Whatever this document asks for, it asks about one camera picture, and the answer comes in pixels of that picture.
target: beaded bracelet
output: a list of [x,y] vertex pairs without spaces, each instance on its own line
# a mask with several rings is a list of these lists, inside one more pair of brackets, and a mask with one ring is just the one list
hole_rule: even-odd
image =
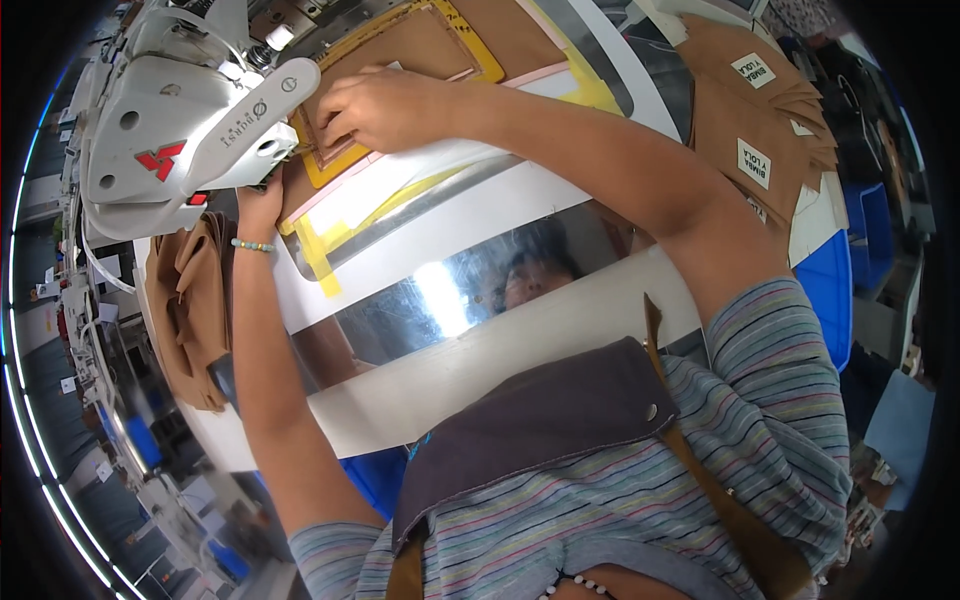
[[259,250],[261,252],[274,251],[273,244],[257,244],[256,242],[245,242],[235,237],[232,240],[230,240],[230,244],[232,244],[234,248],[246,248],[247,250]]

